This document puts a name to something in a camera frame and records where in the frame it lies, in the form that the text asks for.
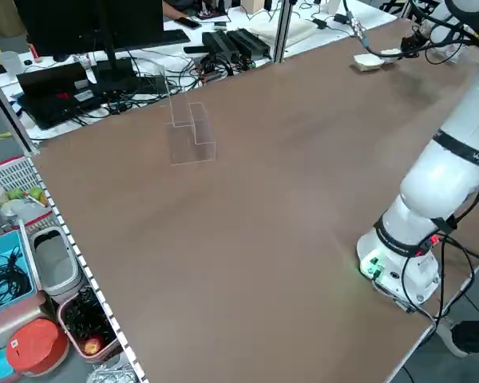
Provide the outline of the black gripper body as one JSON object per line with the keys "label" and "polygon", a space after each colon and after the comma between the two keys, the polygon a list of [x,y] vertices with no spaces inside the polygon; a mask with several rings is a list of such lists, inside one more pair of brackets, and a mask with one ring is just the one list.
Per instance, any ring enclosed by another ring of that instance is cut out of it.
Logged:
{"label": "black gripper body", "polygon": [[425,44],[425,38],[419,34],[404,37],[401,41],[401,50],[420,49]]}

